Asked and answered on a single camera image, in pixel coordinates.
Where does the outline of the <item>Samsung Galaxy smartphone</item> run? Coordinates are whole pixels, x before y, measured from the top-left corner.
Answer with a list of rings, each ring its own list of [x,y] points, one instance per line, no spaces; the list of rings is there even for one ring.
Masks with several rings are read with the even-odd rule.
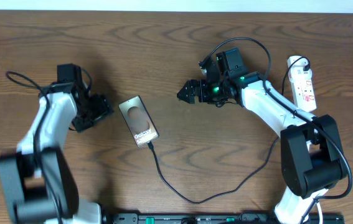
[[[120,103],[118,106],[138,147],[159,137],[159,133],[139,95]]]

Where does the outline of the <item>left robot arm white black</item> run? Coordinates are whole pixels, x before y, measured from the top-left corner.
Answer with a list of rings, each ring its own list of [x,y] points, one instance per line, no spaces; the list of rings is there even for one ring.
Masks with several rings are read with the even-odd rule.
[[[81,199],[62,149],[67,133],[93,127],[113,109],[105,95],[92,94],[85,69],[57,66],[57,81],[39,91],[39,110],[16,151],[0,155],[0,181],[13,223],[108,223],[99,203]]]

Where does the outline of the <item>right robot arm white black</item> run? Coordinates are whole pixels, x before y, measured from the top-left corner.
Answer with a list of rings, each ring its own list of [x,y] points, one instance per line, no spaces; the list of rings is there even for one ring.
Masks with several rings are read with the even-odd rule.
[[[278,135],[281,172],[287,188],[274,209],[279,223],[304,223],[326,192],[351,179],[336,121],[298,108],[259,72],[249,72],[237,48],[207,57],[199,64],[206,78],[188,80],[177,93],[187,103],[223,106],[233,99],[259,116]]]

